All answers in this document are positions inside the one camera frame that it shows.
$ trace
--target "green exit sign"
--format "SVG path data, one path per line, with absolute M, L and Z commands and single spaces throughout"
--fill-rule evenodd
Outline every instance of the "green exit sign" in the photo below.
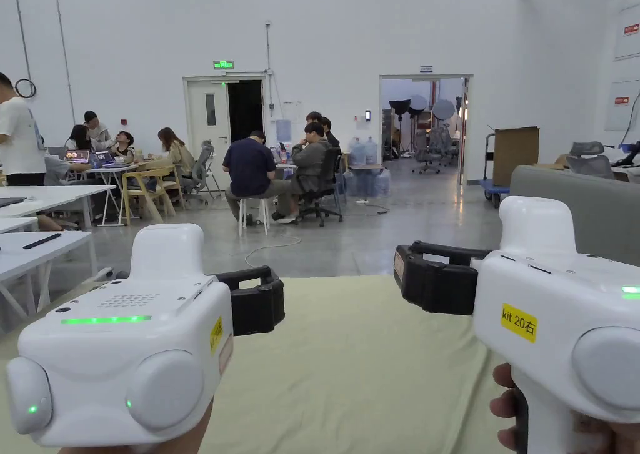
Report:
M 213 61 L 214 69 L 234 69 L 235 65 L 233 61 Z

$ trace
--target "man in gray jacket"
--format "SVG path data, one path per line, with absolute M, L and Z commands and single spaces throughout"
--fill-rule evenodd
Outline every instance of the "man in gray jacket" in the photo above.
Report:
M 321 189 L 320 173 L 322 162 L 330 143 L 324 138 L 324 128 L 320 123 L 310 123 L 304 128 L 304 138 L 291 149 L 291 160 L 296 169 L 287 194 L 278 196 L 277 212 L 284 216 L 277 221 L 288 224 L 299 216 L 298 202 L 300 195 L 305 192 L 315 192 Z

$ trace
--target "man in navy t-shirt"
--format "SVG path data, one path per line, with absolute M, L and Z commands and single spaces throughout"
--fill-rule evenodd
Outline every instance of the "man in navy t-shirt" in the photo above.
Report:
M 264 145 L 267 138 L 262 131 L 254 131 L 249 137 L 233 142 L 226 151 L 222 169 L 231 176 L 231 186 L 225 191 L 226 202 L 236 220 L 240 219 L 240 199 L 259 199 L 286 194 L 288 181 L 276 180 L 276 163 L 273 153 Z M 247 216 L 247 225 L 252 218 Z

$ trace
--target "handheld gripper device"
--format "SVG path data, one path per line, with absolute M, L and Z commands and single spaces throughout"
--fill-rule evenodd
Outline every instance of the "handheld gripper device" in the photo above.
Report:
M 640 268 L 579 254 L 557 200 L 508 197 L 500 218 L 494 252 L 398 246 L 402 296 L 473 315 L 477 337 L 511 364 L 518 454 L 608 452 L 604 422 L 640 423 Z
M 270 268 L 206 275 L 203 231 L 153 225 L 131 275 L 61 305 L 20 334 L 6 368 L 11 421 L 46 447 L 154 445 L 202 418 L 234 336 L 284 318 Z M 261 284 L 240 289 L 242 280 Z

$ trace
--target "sneaker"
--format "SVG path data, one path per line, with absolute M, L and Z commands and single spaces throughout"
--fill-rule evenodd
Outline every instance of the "sneaker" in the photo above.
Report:
M 295 222 L 297 220 L 298 220 L 297 216 L 287 216 L 287 217 L 278 219 L 277 222 L 279 222 L 280 224 L 291 224 L 292 222 Z

